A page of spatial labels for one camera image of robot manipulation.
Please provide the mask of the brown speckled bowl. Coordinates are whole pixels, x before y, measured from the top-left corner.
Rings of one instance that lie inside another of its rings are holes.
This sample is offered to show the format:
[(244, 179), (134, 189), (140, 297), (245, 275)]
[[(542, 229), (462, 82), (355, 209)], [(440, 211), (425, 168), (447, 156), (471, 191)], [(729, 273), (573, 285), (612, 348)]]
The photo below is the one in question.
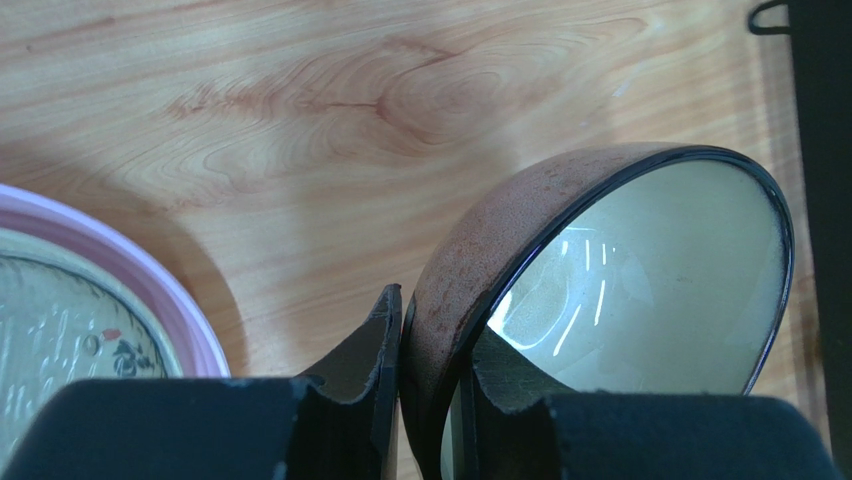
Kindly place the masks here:
[(567, 152), (509, 178), (439, 244), (413, 290), (400, 396), (425, 479), (496, 340), (560, 392), (748, 393), (777, 335), (795, 236), (775, 179), (720, 147)]

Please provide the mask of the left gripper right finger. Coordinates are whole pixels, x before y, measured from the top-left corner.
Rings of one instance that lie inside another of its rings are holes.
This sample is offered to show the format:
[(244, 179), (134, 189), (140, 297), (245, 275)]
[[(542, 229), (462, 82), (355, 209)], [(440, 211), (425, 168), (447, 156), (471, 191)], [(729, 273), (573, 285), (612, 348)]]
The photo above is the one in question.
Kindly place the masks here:
[(491, 331), (459, 403), (463, 479), (837, 479), (799, 412), (770, 397), (579, 393)]

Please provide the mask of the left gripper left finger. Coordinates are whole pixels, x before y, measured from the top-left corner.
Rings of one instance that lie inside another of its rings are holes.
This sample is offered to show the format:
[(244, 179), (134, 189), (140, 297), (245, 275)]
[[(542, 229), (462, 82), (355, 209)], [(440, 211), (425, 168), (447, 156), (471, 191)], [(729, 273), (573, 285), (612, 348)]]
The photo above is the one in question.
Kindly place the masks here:
[(294, 377), (86, 380), (63, 388), (5, 479), (391, 479), (401, 288)]

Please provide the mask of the cream patterned plate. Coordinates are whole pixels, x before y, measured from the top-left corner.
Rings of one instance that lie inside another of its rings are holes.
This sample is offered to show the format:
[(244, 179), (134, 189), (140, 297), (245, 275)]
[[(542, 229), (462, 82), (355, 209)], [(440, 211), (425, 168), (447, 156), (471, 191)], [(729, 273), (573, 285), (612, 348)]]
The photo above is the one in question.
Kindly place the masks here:
[(162, 324), (124, 283), (55, 243), (2, 229), (3, 462), (71, 382), (183, 374)]

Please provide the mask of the pink plate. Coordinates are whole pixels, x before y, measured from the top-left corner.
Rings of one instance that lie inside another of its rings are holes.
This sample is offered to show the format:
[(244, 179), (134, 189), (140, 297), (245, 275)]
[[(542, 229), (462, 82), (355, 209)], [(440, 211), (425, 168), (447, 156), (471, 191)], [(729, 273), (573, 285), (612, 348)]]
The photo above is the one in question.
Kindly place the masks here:
[(156, 315), (186, 375), (231, 375), (220, 342), (188, 291), (117, 230), (62, 202), (6, 184), (1, 186), (1, 226), (58, 244), (122, 281)]

